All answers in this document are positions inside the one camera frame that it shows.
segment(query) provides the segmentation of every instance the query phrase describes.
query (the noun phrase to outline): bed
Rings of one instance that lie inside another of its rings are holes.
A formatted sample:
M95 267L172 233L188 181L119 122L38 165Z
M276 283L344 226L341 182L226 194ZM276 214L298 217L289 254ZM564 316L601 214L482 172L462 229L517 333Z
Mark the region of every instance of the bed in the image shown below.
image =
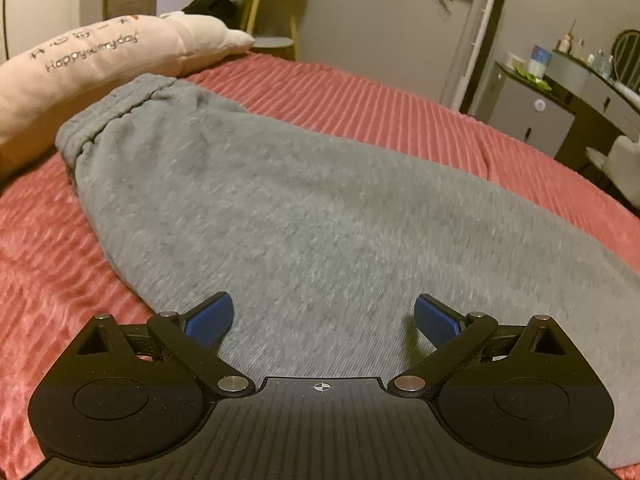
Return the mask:
M229 59L191 82L255 114L457 168L587 232L640 272L640 219L578 174L435 103L318 64ZM0 468L25 476L42 455L27 420L33 389L94 314L140 323L150 310L102 256L59 155L0 196ZM640 466L617 471L640 479Z

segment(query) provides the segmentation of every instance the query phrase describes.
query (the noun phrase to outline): ribbed black surface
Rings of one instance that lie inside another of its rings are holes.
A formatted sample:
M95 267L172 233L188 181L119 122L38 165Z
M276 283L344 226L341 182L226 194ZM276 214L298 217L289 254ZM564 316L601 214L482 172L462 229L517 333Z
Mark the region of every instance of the ribbed black surface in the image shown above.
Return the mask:
M331 386L317 391L316 384ZM476 455L444 431L422 400L373 379L269 379L258 394L221 401L174 452L119 468L54 459L34 480L611 479L595 460L523 468Z

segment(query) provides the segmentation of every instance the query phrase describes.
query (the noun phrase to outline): pink plush pillow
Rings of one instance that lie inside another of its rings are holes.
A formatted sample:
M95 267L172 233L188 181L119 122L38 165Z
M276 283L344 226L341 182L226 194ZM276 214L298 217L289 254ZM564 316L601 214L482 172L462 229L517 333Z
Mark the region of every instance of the pink plush pillow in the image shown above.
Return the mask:
M122 16L77 28L0 65L0 180L53 147L60 126L151 72L185 76L247 52L251 36L211 16Z

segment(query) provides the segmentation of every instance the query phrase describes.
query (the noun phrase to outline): black bag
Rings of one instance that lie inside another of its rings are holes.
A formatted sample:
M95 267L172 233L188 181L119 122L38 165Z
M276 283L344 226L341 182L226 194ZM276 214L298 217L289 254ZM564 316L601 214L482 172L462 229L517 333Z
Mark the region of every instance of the black bag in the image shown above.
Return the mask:
M204 14L219 18L228 28L240 25L240 5L231 0L193 0L183 9L185 14Z

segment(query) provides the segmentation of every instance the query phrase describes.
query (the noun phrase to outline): blue gripper pad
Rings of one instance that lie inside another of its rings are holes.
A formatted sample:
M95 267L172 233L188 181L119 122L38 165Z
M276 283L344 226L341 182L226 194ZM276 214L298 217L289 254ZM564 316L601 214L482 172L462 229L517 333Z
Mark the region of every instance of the blue gripper pad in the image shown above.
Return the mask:
M462 316L458 319L453 317L454 312L446 306L438 306L436 302L431 302L422 296L415 301L414 317L418 330L436 347L440 348L449 342L461 331L460 324Z
M234 304L231 296L225 294L211 304L200 305L194 310L197 310L197 313L192 317L190 313L186 315L184 333L204 348L211 349L234 322Z

